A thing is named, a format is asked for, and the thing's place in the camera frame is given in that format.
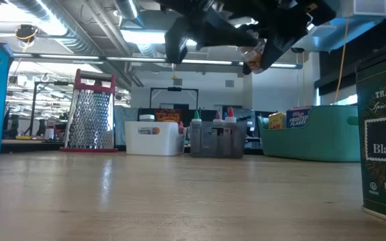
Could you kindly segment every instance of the ductwork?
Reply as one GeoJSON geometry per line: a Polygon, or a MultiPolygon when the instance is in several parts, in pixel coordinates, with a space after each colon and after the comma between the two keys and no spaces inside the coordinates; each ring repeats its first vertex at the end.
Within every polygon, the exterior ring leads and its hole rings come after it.
{"type": "MultiPolygon", "coordinates": [[[[104,55],[103,51],[91,40],[77,21],[57,0],[10,0],[10,2],[42,21],[60,22],[67,30],[64,37],[72,37],[72,39],[58,39],[57,41],[72,51],[72,53],[86,56],[104,55]]],[[[97,67],[103,72],[116,74],[119,86],[130,90],[132,77],[129,74],[120,72],[108,62],[97,67]]]]}
{"type": "MultiPolygon", "coordinates": [[[[123,19],[133,21],[135,24],[143,26],[139,16],[139,4],[137,0],[115,0],[115,5],[123,19]]],[[[139,51],[144,57],[157,58],[162,55],[157,52],[153,44],[137,44],[139,51]]]]}

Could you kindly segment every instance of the window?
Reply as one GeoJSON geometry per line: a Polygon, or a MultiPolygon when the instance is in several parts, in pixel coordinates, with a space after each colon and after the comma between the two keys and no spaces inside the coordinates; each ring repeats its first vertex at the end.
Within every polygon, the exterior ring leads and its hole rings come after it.
{"type": "Polygon", "coordinates": [[[338,102],[334,103],[335,105],[351,105],[356,104],[358,101],[357,95],[354,94],[352,96],[349,96],[348,98],[345,98],[343,100],[339,100],[338,102]]]}

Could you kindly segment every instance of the yellow box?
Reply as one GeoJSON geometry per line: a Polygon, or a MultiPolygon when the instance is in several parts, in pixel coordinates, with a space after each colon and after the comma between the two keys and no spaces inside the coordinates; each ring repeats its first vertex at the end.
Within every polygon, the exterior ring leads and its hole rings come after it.
{"type": "Polygon", "coordinates": [[[30,140],[31,137],[30,136],[16,136],[16,139],[17,140],[30,140]]]}
{"type": "Polygon", "coordinates": [[[284,129],[287,115],[284,112],[279,112],[269,115],[269,129],[284,129]]]}

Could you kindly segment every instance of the trader joe's tea box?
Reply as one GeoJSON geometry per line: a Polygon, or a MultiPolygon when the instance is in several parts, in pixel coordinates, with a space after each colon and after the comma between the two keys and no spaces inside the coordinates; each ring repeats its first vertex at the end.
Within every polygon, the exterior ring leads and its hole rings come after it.
{"type": "Polygon", "coordinates": [[[357,95],[364,208],[386,219],[386,49],[361,62],[357,95]]]}

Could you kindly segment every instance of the red bottle cap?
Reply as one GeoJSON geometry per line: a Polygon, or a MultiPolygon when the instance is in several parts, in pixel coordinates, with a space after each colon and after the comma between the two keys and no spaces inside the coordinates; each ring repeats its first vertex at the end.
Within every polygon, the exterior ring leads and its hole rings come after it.
{"type": "Polygon", "coordinates": [[[232,107],[229,108],[229,117],[235,117],[235,115],[233,114],[233,108],[232,107]]]}

